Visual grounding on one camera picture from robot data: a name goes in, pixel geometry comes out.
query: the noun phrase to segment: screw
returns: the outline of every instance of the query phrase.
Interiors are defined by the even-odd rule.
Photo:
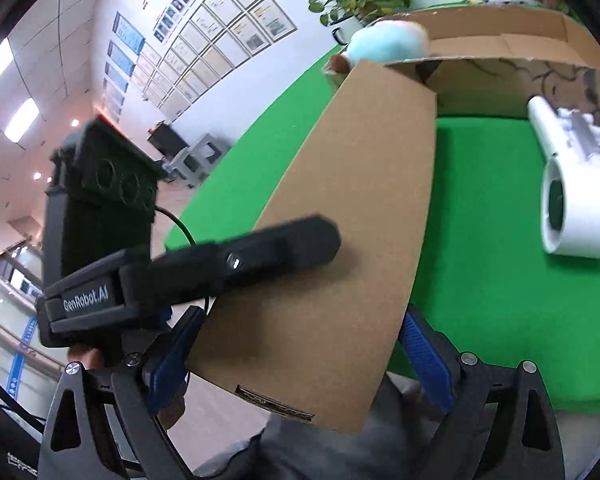
[[[125,357],[125,365],[127,366],[138,366],[142,361],[142,354],[140,352],[132,352]]]
[[[465,352],[460,356],[460,360],[468,365],[468,366],[474,366],[478,364],[478,358],[472,354],[471,352]]]
[[[229,253],[226,262],[229,264],[229,267],[235,270],[240,267],[242,260],[236,254]]]
[[[522,367],[524,368],[525,372],[527,372],[529,374],[535,374],[538,371],[538,367],[536,366],[536,363],[533,361],[523,362]]]
[[[64,367],[64,371],[67,372],[69,375],[75,375],[78,373],[79,370],[80,363],[78,361],[69,363],[67,366]]]

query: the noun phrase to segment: brown cardboard panel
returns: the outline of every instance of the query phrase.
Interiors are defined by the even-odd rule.
[[[431,57],[509,57],[512,54],[501,36],[463,36],[432,40],[430,52]]]
[[[521,34],[503,34],[501,38],[509,47],[510,54],[507,57],[527,57],[569,63],[575,66],[587,65],[570,44],[561,40]]]
[[[526,119],[526,103],[579,108],[600,124],[600,70],[537,59],[439,59],[390,65],[438,95],[439,116]]]
[[[555,10],[480,5],[416,10],[383,19],[418,22],[429,31],[432,40],[459,36],[526,34],[565,41],[567,35],[563,16]]]
[[[600,69],[600,45],[591,33],[568,16],[564,17],[569,44],[580,54],[587,66]]]
[[[321,269],[221,296],[193,373],[345,432],[361,429],[411,293],[429,208],[433,92],[370,61],[338,90],[257,227],[319,212],[342,236]]]

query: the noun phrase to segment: light blue plush toy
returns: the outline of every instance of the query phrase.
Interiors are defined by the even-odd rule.
[[[331,57],[330,66],[334,72],[347,73],[361,59],[385,64],[418,59],[428,53],[429,35],[419,23],[383,20],[357,31],[347,49]]]

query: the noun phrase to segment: green table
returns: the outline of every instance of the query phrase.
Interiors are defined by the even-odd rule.
[[[326,57],[244,134],[182,215],[196,240],[250,231],[330,100]],[[554,408],[600,411],[600,260],[548,256],[543,160],[527,121],[441,118],[411,301],[460,351],[538,364]],[[186,245],[173,230],[168,248]],[[407,373],[394,352],[390,369]]]

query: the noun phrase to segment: white mug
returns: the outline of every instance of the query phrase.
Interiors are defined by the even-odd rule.
[[[363,28],[362,23],[355,16],[341,18],[337,22],[334,22],[333,25],[335,27],[331,29],[331,35],[340,45],[349,44],[354,33]]]

